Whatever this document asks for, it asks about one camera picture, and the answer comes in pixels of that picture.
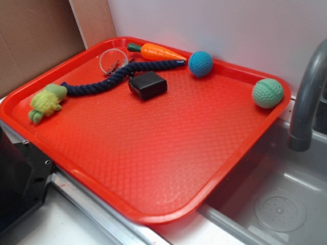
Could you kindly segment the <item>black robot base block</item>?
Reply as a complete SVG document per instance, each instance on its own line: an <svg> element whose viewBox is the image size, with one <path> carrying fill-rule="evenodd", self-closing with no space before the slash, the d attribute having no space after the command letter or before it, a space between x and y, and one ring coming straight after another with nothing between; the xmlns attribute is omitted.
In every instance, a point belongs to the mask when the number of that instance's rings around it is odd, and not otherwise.
<svg viewBox="0 0 327 245"><path fill-rule="evenodd" d="M1 129L1 235L44 204L53 169L38 147L12 143Z"/></svg>

